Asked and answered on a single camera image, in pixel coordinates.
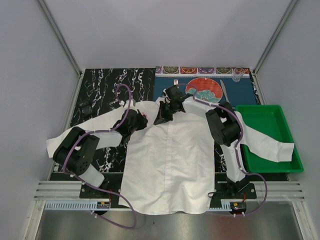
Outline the pink flower brooch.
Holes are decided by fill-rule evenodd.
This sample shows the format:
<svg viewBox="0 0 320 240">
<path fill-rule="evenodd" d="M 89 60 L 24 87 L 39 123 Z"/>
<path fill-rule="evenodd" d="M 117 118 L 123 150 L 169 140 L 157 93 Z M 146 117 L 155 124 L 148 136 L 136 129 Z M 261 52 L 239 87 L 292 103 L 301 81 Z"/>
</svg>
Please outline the pink flower brooch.
<svg viewBox="0 0 320 240">
<path fill-rule="evenodd" d="M 146 119 L 148 118 L 147 114 L 145 114 L 144 112 L 142 112 L 141 115 Z"/>
</svg>

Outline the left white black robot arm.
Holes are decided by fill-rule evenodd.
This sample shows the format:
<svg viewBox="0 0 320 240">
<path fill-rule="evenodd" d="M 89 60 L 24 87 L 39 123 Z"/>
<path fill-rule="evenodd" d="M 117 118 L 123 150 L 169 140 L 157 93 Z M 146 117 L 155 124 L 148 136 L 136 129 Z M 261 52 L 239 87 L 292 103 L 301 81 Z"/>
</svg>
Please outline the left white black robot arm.
<svg viewBox="0 0 320 240">
<path fill-rule="evenodd" d="M 95 197 L 103 198 L 108 193 L 108 181 L 92 165 L 96 150 L 122 147 L 147 123 L 147 116 L 138 109 L 117 108 L 108 112 L 105 120 L 102 116 L 92 118 L 47 140 L 47 152 L 63 171 L 81 178 L 91 185 L 90 192 Z"/>
</svg>

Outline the black display frame box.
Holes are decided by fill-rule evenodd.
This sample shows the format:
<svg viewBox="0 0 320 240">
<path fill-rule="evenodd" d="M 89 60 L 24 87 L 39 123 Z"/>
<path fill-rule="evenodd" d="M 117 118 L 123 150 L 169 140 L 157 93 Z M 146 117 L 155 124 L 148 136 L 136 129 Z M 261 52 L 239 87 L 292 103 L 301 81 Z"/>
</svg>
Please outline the black display frame box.
<svg viewBox="0 0 320 240">
<path fill-rule="evenodd" d="M 88 100 L 81 101 L 78 106 L 84 118 L 90 116 L 93 113 L 92 104 Z"/>
</svg>

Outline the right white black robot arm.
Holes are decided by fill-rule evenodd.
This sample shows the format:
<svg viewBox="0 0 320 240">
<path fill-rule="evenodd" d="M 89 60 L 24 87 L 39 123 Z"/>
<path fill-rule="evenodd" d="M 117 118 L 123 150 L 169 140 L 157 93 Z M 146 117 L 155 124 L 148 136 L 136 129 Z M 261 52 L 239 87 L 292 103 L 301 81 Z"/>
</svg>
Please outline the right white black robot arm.
<svg viewBox="0 0 320 240">
<path fill-rule="evenodd" d="M 240 150 L 243 138 L 243 127 L 235 111 L 228 102 L 211 104 L 196 99 L 194 93 L 182 93 L 177 85 L 163 90 L 164 100 L 159 102 L 159 111 L 154 120 L 155 125 L 173 120 L 177 112 L 191 113 L 205 117 L 210 134 L 214 142 L 219 144 L 226 163 L 226 191 L 232 198 L 239 198 L 244 194 L 249 184 L 246 179 Z"/>
</svg>

